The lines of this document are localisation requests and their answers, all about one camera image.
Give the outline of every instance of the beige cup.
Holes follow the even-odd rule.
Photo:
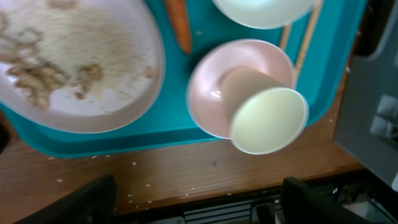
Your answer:
[[[220,83],[233,144],[250,154],[275,152],[294,141],[308,119],[297,91],[250,67],[226,74]]]

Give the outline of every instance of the table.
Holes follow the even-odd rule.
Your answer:
[[[117,213],[175,205],[280,185],[284,177],[316,179],[363,169],[333,143],[345,89],[329,111],[290,146],[245,154],[229,141],[149,149],[81,159],[57,159],[16,139],[0,155],[0,223],[12,223],[103,174],[118,184]]]

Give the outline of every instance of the blue tray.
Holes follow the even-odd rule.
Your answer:
[[[282,29],[257,30],[224,16],[210,0],[187,1],[193,53],[181,53],[161,0],[147,0],[165,45],[166,74],[159,98],[137,121],[101,134],[71,134],[35,124],[2,106],[20,137],[56,157],[83,157],[215,140],[191,120],[185,102],[187,83],[198,61],[230,40],[252,38],[278,44]],[[329,108],[361,21],[367,0],[326,0],[303,65],[297,89],[310,105],[308,125]],[[286,52],[295,61],[309,15],[295,22]]]

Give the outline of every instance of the carrot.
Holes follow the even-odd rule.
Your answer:
[[[191,53],[192,40],[185,0],[164,0],[164,4],[178,44],[184,53]]]

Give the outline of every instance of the pink plate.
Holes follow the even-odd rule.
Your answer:
[[[229,139],[229,124],[224,113],[219,82],[236,67],[249,66],[295,89],[294,66],[277,46],[255,39],[234,40],[208,53],[192,73],[188,86],[188,110],[205,132]]]

